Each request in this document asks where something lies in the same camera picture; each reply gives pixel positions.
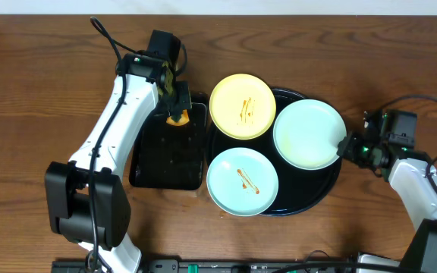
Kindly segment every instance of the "white plate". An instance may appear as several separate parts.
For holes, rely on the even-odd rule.
[[[279,154],[291,165],[318,170],[338,159],[338,143],[347,135],[341,116],[330,105],[302,99],[276,118],[273,137]]]
[[[274,166],[264,155],[248,148],[233,148],[213,159],[206,185],[220,208],[232,215],[252,216],[274,202],[279,182]]]

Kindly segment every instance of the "wooden table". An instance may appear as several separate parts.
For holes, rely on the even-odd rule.
[[[254,74],[333,104],[349,129],[362,128],[363,110],[400,95],[437,96],[437,17],[99,18],[135,49],[146,48],[153,29],[173,32],[188,49],[183,78],[192,91]],[[88,16],[0,16],[0,271],[49,271],[55,259],[86,255],[50,231],[43,175],[90,133],[115,62]],[[417,148],[437,154],[437,105],[396,108],[418,113]],[[205,184],[196,197],[124,185],[128,232],[145,256],[294,261],[322,249],[400,259],[414,235],[396,192],[348,162],[320,204],[285,218],[225,215]]]

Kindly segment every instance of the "plate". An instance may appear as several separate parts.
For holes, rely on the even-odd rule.
[[[306,99],[305,95],[283,88],[271,88],[277,106],[277,113],[293,102]],[[236,140],[223,134],[212,123],[206,144],[206,161],[221,152],[234,147],[254,149],[264,155],[274,166],[279,179],[278,195],[262,215],[288,216],[304,212],[319,203],[333,188],[341,169],[341,159],[326,168],[306,171],[287,163],[277,152],[272,138],[273,128],[253,140]]]
[[[221,80],[210,96],[210,116],[229,137],[250,140],[271,127],[276,113],[272,91],[261,79],[235,74]]]
[[[315,99],[302,99],[281,111],[273,138],[279,154],[291,165],[318,170],[337,161],[338,143],[347,136],[340,114]]]
[[[264,212],[278,194],[278,175],[271,162],[248,148],[228,149],[217,155],[206,184],[213,201],[237,216]]]

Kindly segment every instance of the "yellow plate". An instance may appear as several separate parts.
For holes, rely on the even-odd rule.
[[[276,101],[261,79],[235,74],[217,84],[210,96],[210,115],[229,137],[250,140],[266,132],[274,121]]]

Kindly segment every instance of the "wooden surface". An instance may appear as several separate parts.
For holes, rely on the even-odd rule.
[[[437,17],[99,18],[135,49],[146,48],[153,29],[173,32],[187,46],[183,78],[193,91],[210,93],[230,74],[254,74],[330,102],[349,129],[362,127],[363,110],[397,96],[437,96]],[[0,271],[49,271],[54,259],[85,256],[50,231],[43,175],[90,133],[114,66],[88,16],[0,16]],[[417,148],[434,156],[437,105],[397,107],[419,114]],[[286,218],[223,214],[205,184],[196,197],[133,188],[127,178],[124,185],[128,232],[145,256],[294,261],[322,249],[400,259],[414,235],[393,189],[348,162],[320,204]]]

